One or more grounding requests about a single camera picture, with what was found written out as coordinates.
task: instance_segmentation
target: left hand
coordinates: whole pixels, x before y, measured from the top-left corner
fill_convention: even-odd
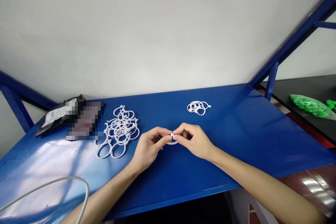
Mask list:
[[[170,134],[170,130],[161,127],[155,127],[143,133],[136,146],[130,165],[140,173],[146,170],[154,162],[159,150],[161,150],[166,143],[172,141]],[[154,143],[153,140],[155,136],[158,135],[162,136],[162,138]]]

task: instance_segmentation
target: finger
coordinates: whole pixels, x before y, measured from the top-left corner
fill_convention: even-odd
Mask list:
[[[162,137],[154,146],[157,148],[157,151],[161,150],[166,143],[171,142],[172,137],[170,135]]]
[[[184,137],[181,136],[181,135],[174,135],[173,138],[174,138],[174,140],[175,140],[176,142],[178,142],[179,144],[183,145],[183,146],[186,147],[186,148],[189,148],[189,146],[190,146],[190,141],[189,141],[188,139],[184,138]]]
[[[161,135],[161,136],[167,136],[170,135],[172,131],[166,129],[166,128],[161,128],[161,127],[155,127],[153,129],[151,129],[150,131],[147,131],[146,133],[144,133],[144,135],[146,137],[148,137],[149,139],[153,139],[155,136],[157,135]]]
[[[197,126],[182,123],[176,130],[173,131],[174,134],[180,135],[183,131],[188,131],[191,135],[194,135],[196,132]]]
[[[182,133],[183,133],[182,135],[183,135],[183,137],[184,137],[184,138],[186,138],[186,139],[188,139],[188,138],[189,138],[189,136],[188,136],[188,132],[186,132],[186,131],[183,131]]]

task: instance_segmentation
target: table surface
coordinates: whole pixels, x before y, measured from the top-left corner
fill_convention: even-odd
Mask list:
[[[315,117],[298,108],[292,102],[290,94],[308,96],[324,104],[326,100],[336,101],[336,75],[277,80],[273,89],[275,99],[336,145],[336,121]]]
[[[206,101],[211,108],[203,116],[190,113],[187,105],[194,100]],[[141,132],[155,126],[174,130],[182,122],[200,125],[216,146],[275,177],[336,163],[336,156],[247,84],[100,101],[105,102],[105,108],[98,133],[122,104],[135,112]],[[128,164],[138,141],[130,141],[119,159],[97,159],[93,141],[66,141],[65,128],[35,138],[36,129],[35,125],[0,160],[0,205],[42,183],[68,175],[87,180],[93,193]],[[106,220],[238,187],[228,175],[182,145],[167,145]],[[84,199],[84,192],[78,181],[52,184],[2,212],[0,222],[58,223]]]

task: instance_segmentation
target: black plastic bag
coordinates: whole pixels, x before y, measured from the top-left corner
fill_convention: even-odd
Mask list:
[[[85,98],[83,95],[73,97],[64,101],[55,108],[49,110],[43,117],[38,126],[36,137],[45,134],[68,121],[75,121],[78,118],[83,106]]]

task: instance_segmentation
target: right hand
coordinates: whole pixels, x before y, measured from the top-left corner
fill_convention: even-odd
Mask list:
[[[216,148],[198,125],[182,123],[173,133],[175,141],[199,158],[209,159]]]

